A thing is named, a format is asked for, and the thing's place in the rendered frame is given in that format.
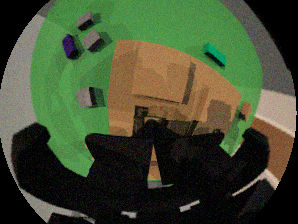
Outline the small purple block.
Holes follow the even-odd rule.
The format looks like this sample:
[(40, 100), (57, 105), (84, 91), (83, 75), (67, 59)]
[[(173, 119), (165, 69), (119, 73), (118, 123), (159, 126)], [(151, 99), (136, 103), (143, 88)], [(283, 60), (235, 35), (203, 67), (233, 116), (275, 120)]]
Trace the small purple block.
[(63, 40), (63, 47), (65, 51), (65, 57), (68, 57), (69, 60), (74, 59), (74, 55), (76, 55), (77, 48), (76, 45), (74, 45), (74, 40), (72, 35), (65, 36), (65, 39)]

